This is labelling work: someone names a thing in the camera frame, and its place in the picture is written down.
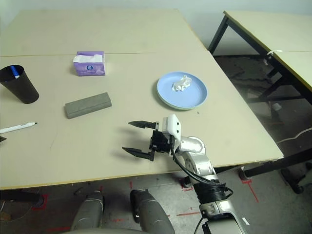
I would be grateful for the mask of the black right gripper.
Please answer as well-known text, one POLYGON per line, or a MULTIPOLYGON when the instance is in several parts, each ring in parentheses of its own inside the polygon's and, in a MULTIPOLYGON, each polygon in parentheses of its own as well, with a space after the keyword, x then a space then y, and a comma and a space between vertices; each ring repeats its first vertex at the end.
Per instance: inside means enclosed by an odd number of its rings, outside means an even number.
POLYGON ((138 120, 138 121, 131 121, 128 122, 128 124, 138 127, 138 128, 150 128, 150 129, 155 129, 153 130, 152 137, 150 139, 150 145, 149 145, 149 150, 150 152, 145 153, 142 152, 140 149, 135 149, 135 148, 128 148, 128 147, 123 147, 123 150, 130 153, 131 155, 142 158, 142 159, 147 159, 149 161, 154 161, 155 158, 155 152, 159 153, 170 153, 172 145, 169 139, 161 132, 158 131, 159 129, 159 122, 148 122, 144 120, 138 120))

